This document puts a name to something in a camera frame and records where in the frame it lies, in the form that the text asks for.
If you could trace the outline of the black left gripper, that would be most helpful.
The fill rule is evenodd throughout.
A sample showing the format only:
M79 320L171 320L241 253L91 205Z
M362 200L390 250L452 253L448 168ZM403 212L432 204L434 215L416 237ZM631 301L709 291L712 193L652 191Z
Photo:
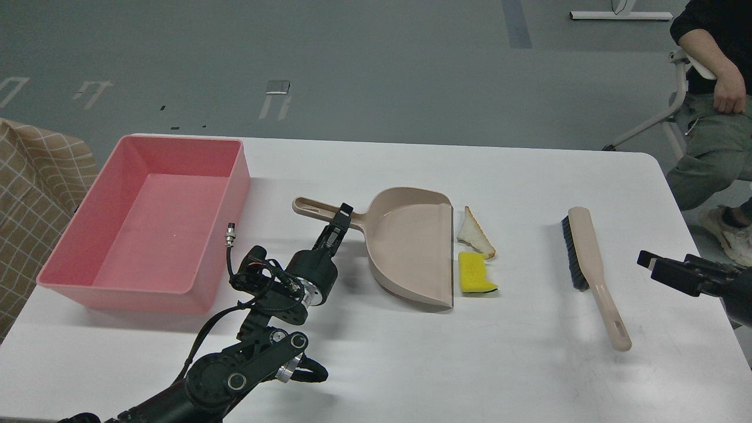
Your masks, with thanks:
M306 307L319 306L327 301L338 276L331 258L337 254L350 228L353 211L352 206L342 203L331 222L323 228L313 249L296 252L287 265L286 272L304 286L303 303Z

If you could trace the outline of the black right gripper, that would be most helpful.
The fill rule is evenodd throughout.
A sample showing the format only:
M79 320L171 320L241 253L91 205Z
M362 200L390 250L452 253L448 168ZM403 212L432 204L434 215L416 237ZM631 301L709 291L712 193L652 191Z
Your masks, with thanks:
M723 299L747 299L747 269L687 254L684 262L640 251L637 265L650 270L650 278L689 296L701 292Z

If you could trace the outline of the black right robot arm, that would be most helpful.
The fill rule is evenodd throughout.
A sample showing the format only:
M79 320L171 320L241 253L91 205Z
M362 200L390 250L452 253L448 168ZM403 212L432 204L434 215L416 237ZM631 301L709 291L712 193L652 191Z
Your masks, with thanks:
M692 297L720 298L726 314L737 324L750 326L751 270L688 254L684 260L640 251L637 264L650 270L650 278Z

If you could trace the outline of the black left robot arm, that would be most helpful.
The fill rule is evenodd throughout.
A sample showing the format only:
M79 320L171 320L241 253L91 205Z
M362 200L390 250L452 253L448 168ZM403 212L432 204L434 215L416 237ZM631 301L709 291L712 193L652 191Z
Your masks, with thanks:
M254 246L237 270L228 267L229 284L251 295L212 316L199 330L182 370L169 388L123 411L114 422L221 422L255 387L273 380L325 382L328 372L306 356L309 340L302 332L272 327L272 318L302 325L310 306L322 305L338 271L333 257L352 222L354 209L331 209L311 249L296 252L287 267ZM222 351L197 357L210 330L229 313L247 311L237 342Z

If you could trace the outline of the seated person's forearm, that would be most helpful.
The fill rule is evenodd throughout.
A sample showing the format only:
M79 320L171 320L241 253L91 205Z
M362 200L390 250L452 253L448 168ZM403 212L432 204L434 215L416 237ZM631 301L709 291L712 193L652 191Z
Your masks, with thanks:
M679 38L679 46L720 81L740 80L738 67L721 51L710 32L694 29Z

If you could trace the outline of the seated person's hand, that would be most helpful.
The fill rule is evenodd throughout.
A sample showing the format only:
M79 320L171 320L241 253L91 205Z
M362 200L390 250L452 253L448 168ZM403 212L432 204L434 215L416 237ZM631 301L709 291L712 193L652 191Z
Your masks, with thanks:
M746 103L746 86L738 72L717 75L713 107L718 113L743 113Z

